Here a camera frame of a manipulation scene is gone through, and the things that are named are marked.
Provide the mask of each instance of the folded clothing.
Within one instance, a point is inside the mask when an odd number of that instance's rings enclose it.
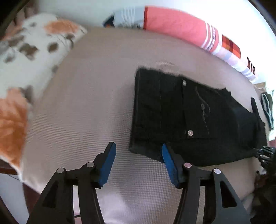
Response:
[[[268,122],[269,130],[271,131],[274,129],[274,119],[272,115],[272,106],[273,106],[272,96],[267,92],[262,93],[261,104],[264,110],[264,115],[266,116],[266,119]]]
[[[196,166],[211,166],[254,156],[265,146],[265,124],[255,100],[253,113],[226,89],[214,89],[183,76],[140,68],[130,151],[163,162],[161,147]]]

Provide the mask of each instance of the blue gripper pad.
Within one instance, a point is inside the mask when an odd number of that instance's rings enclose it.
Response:
[[[169,174],[169,177],[171,179],[172,184],[178,188],[180,186],[179,178],[178,178],[178,171],[177,167],[175,166],[173,159],[167,149],[166,144],[163,144],[162,146],[162,156]]]
[[[105,149],[104,153],[106,156],[106,159],[104,163],[101,166],[96,166],[96,168],[100,172],[100,179],[99,179],[99,185],[100,187],[103,187],[104,184],[106,184],[108,180],[108,176],[110,174],[115,156],[116,156],[116,145],[114,142],[110,142]]]

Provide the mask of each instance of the pillow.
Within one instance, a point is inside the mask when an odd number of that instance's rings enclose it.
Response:
[[[250,81],[257,77],[249,58],[215,27],[188,13],[153,6],[115,11],[104,27],[143,28],[188,41],[224,60]]]
[[[51,14],[25,19],[13,37],[0,42],[0,98],[10,87],[32,86],[39,98],[59,64],[87,33],[82,26]]]

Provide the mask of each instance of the red plaid fabric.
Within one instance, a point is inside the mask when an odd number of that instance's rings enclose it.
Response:
[[[232,52],[236,55],[239,59],[241,58],[241,51],[240,48],[226,36],[222,35],[222,47]]]

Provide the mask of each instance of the white pillow with brown spots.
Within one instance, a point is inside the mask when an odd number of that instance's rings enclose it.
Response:
[[[23,21],[17,33],[0,42],[0,98],[9,87],[33,87],[38,99],[59,64],[87,30],[51,14]]]

